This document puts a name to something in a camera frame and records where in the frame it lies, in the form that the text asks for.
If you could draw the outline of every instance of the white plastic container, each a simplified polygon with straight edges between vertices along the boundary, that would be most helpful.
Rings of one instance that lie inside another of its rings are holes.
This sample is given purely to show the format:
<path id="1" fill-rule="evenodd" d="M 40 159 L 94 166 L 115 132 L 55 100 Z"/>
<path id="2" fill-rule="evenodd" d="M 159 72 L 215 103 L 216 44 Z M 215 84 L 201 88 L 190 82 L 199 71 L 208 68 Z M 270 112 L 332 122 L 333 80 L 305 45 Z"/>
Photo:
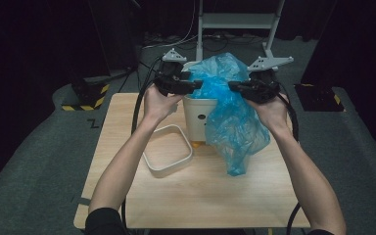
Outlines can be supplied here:
<path id="1" fill-rule="evenodd" d="M 184 65 L 184 71 L 198 62 L 188 62 Z M 192 99 L 190 95 L 182 99 L 184 104 L 185 121 L 188 139 L 192 142 L 206 141 L 206 125 L 209 114 L 215 109 L 215 99 Z"/>

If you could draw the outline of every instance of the forearm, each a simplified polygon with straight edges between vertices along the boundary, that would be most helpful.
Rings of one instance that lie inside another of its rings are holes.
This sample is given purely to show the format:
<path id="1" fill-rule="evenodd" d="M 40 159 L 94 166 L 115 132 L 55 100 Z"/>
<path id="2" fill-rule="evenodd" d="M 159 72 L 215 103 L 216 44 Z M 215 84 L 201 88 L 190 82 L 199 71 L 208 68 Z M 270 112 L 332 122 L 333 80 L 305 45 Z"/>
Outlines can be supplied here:
<path id="1" fill-rule="evenodd" d="M 98 208 L 116 210 L 120 208 L 133 182 L 143 151 L 158 123 L 143 118 L 100 177 L 91 199 L 89 212 Z"/>
<path id="2" fill-rule="evenodd" d="M 289 130 L 272 131 L 289 170 L 295 194 L 312 229 L 345 234 L 338 199 L 322 172 L 296 142 Z"/>

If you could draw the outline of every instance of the gray carpet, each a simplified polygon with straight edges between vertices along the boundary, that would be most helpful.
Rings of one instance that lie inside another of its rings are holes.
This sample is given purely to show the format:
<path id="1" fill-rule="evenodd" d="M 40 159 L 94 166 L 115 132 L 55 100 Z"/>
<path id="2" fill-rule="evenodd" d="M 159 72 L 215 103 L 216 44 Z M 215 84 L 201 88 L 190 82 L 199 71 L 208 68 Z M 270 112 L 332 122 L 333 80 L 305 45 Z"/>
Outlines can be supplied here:
<path id="1" fill-rule="evenodd" d="M 205 42 L 209 50 L 224 45 L 224 42 Z M 339 197 L 348 233 L 376 234 L 375 141 L 344 89 L 334 91 L 347 111 L 324 113 L 305 112 L 293 88 L 293 84 L 300 83 L 315 45 L 316 41 L 302 42 L 299 38 L 276 39 L 272 47 L 274 56 L 295 58 L 292 64 L 279 68 L 277 77 L 288 89 L 298 113 L 302 146 Z M 145 49 L 141 61 L 150 65 L 155 57 L 169 49 Z M 195 59 L 195 49 L 175 49 L 189 61 Z M 228 44 L 217 52 L 206 50 L 204 58 L 222 52 L 232 53 L 245 64 L 253 62 L 258 55 L 263 56 L 260 43 L 253 43 Z M 146 68 L 139 67 L 140 78 L 145 78 L 146 72 Z M 137 80 L 135 72 L 122 92 L 137 92 Z M 123 82 L 123 78 L 110 82 L 107 98 L 97 111 L 64 112 L 61 104 L 70 87 L 63 87 L 54 94 L 57 110 L 29 134 L 0 174 L 0 234 L 81 234 L 72 224 L 75 210 L 110 98 Z M 265 229 L 254 232 L 267 234 Z M 285 234 L 285 229 L 275 229 L 274 234 Z M 293 234 L 303 232 L 294 229 Z"/>

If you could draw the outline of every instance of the hand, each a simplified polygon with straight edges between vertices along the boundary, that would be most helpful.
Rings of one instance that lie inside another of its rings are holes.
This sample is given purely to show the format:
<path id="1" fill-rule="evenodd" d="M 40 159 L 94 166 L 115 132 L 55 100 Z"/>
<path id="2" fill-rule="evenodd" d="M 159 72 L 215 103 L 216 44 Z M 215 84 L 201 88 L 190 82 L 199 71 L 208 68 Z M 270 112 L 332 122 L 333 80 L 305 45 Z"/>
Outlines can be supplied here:
<path id="1" fill-rule="evenodd" d="M 148 118 L 156 124 L 160 123 L 176 109 L 176 103 L 178 103 L 182 97 L 182 95 L 166 97 L 160 93 L 157 86 L 152 85 L 145 92 L 144 118 Z"/>
<path id="2" fill-rule="evenodd" d="M 271 132 L 279 129 L 289 129 L 286 122 L 286 105 L 279 97 L 276 96 L 272 101 L 261 105 L 250 100 L 246 100 L 246 102 L 256 110 L 261 123 Z"/>

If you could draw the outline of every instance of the blue plastic bag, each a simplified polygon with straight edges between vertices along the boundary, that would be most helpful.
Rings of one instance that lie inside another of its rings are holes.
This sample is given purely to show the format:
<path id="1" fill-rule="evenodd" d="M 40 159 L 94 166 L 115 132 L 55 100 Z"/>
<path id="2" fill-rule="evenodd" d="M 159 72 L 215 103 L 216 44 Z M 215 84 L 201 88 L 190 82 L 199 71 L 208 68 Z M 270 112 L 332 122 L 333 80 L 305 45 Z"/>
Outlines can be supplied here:
<path id="1" fill-rule="evenodd" d="M 206 125 L 207 144 L 215 146 L 224 157 L 227 173 L 245 174 L 247 162 L 270 142 L 270 135 L 259 121 L 255 110 L 232 92 L 228 81 L 248 79 L 247 66 L 232 54 L 224 53 L 205 59 L 188 69 L 190 80 L 201 79 L 203 86 L 191 95 L 193 99 L 216 99 Z"/>

